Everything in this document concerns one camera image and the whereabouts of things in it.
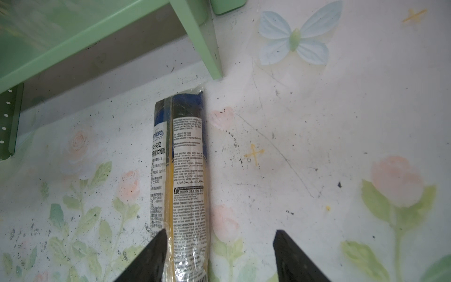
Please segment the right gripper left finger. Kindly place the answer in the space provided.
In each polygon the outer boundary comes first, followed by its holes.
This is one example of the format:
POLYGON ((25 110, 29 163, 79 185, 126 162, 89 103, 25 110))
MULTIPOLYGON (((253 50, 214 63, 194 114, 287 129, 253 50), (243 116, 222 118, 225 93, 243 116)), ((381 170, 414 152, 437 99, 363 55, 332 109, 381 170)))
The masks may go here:
POLYGON ((162 229, 115 282, 162 282, 168 239, 162 229))

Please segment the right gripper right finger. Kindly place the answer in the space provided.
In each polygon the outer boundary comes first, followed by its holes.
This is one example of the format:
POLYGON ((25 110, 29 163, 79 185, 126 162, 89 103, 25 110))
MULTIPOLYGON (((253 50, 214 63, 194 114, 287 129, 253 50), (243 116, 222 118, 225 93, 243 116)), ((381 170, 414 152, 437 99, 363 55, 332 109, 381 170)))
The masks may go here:
POLYGON ((273 249, 279 282, 330 282, 284 230, 276 231, 273 249))

